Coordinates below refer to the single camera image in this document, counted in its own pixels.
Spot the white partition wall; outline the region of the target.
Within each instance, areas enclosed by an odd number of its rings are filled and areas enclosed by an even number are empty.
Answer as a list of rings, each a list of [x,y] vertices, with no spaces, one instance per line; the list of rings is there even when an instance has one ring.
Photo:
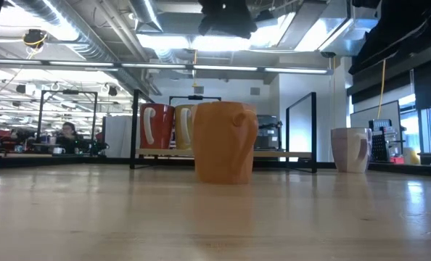
[[[104,142],[109,146],[105,155],[109,158],[129,158],[131,150],[131,116],[105,118]]]

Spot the long ceiling light bar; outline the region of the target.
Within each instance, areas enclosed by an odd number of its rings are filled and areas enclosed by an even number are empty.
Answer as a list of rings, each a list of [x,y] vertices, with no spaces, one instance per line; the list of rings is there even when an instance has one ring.
[[[217,70],[253,73],[284,73],[305,75],[331,75],[332,69],[309,67],[256,67],[237,65],[201,65],[201,64],[167,64],[143,62],[81,62],[45,59],[0,59],[0,65],[44,66],[44,67],[80,67],[94,69],[157,69],[157,70]]]

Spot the pink and white faceted mug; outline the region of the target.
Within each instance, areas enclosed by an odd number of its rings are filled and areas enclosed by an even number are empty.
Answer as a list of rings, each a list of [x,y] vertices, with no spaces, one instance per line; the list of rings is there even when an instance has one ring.
[[[370,128],[331,129],[332,155],[341,173],[365,173],[372,153]]]

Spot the orange faceted mug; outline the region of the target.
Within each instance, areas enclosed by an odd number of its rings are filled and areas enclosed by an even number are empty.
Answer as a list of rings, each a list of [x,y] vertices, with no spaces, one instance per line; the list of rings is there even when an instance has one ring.
[[[258,119],[253,105],[213,101],[192,107],[192,151],[203,183],[248,184]]]

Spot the person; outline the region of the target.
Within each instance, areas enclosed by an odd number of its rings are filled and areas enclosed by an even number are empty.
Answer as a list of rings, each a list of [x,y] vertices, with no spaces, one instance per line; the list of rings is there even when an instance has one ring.
[[[65,150],[66,154],[77,154],[82,139],[83,137],[77,134],[75,125],[71,122],[65,122],[57,137],[57,144]]]

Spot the white partition board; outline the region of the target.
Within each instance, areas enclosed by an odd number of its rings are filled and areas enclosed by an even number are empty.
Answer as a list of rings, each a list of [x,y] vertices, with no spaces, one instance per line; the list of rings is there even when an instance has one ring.
[[[370,120],[391,120],[394,128],[400,128],[399,102],[392,101],[383,104],[381,108],[375,106],[354,112],[350,115],[350,126],[352,128],[368,128]]]

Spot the red mug white handle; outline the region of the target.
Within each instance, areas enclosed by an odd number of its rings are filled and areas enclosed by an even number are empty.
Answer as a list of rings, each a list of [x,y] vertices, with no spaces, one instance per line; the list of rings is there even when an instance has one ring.
[[[167,104],[140,106],[140,148],[168,149],[171,142],[175,108]]]

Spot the black coffee machine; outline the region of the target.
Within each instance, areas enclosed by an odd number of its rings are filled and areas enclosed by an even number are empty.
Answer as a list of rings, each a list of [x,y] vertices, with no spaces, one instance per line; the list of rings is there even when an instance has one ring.
[[[279,151],[282,149],[282,122],[276,115],[257,115],[258,134],[255,150]]]

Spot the yellow mug white handle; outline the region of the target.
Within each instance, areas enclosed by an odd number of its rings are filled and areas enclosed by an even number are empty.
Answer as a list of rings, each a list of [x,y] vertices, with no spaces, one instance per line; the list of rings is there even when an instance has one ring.
[[[175,136],[177,149],[192,148],[192,104],[175,107]]]

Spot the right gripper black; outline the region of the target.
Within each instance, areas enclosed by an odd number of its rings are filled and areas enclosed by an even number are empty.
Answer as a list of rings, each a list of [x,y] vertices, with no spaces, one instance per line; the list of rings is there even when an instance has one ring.
[[[198,27],[201,36],[210,30],[230,36],[250,39],[258,27],[255,24],[246,0],[197,0],[203,18]]]

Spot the yellow rounded object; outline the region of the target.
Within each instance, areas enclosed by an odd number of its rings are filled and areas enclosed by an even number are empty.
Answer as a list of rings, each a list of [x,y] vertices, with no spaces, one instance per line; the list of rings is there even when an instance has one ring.
[[[419,155],[411,147],[405,147],[403,149],[403,158],[406,165],[420,165]]]

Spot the wooden shelf black metal frame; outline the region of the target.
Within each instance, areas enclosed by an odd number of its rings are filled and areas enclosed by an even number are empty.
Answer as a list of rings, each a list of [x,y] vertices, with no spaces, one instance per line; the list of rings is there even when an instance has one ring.
[[[311,101],[311,150],[309,152],[291,152],[290,139],[292,137],[290,125],[290,110],[309,99]],[[286,168],[316,173],[317,162],[317,100],[316,93],[310,92],[294,104],[286,108],[286,143],[285,149],[255,150],[253,167]],[[154,165],[190,166],[194,164],[192,150],[185,149],[131,149],[129,168],[139,169]]]

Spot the black background rig frame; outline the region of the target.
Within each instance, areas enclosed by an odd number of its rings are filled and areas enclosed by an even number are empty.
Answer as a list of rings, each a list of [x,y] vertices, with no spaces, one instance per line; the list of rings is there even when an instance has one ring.
[[[71,132],[77,136],[75,153],[94,156],[99,94],[74,88],[42,90],[39,99],[36,142],[47,135],[52,146],[60,136]]]
[[[172,101],[174,99],[187,99],[187,100],[194,100],[194,101],[202,101],[205,99],[211,99],[211,100],[218,100],[218,101],[222,101],[221,97],[216,97],[216,96],[200,96],[200,95],[188,95],[188,96],[169,96],[168,98],[168,104],[172,105]]]

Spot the black aluminium rig frame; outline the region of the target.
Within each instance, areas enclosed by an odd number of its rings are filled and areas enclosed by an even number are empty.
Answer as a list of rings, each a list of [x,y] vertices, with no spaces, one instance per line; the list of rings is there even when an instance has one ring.
[[[173,166],[173,167],[193,167],[192,159],[136,159],[134,163],[130,163],[129,159],[125,158],[107,158],[107,157],[46,157],[32,155],[25,157],[17,154],[13,157],[0,156],[0,168],[16,168],[16,167],[41,167],[51,165],[74,165],[74,164],[95,164],[95,165],[127,165],[137,168],[143,166]],[[303,169],[306,172],[321,169],[335,169],[333,162],[278,162],[278,161],[263,161],[255,160],[254,168],[279,168],[279,169]],[[368,166],[371,171],[380,171],[384,173],[400,173],[405,175],[420,175],[431,177],[431,166],[429,165],[394,165],[390,163],[371,163]]]

